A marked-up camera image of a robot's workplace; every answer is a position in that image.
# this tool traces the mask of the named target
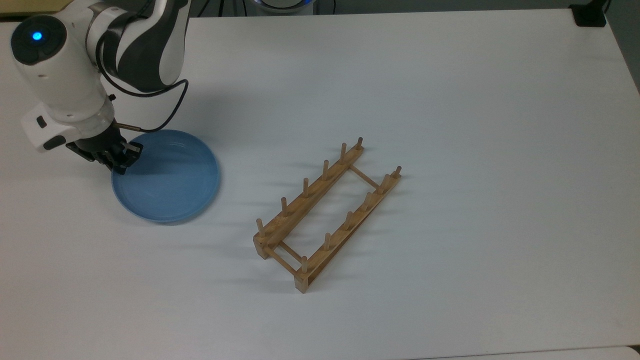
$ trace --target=table surface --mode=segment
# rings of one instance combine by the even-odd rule
[[[413,359],[640,343],[640,97],[568,10],[193,19],[170,124],[214,151],[185,224],[126,212],[105,168],[38,154],[0,24],[0,357]],[[118,95],[151,126],[178,92]],[[133,133],[126,133],[132,138]],[[306,294],[255,219],[364,137],[404,177]],[[287,242],[310,254],[352,174]]]

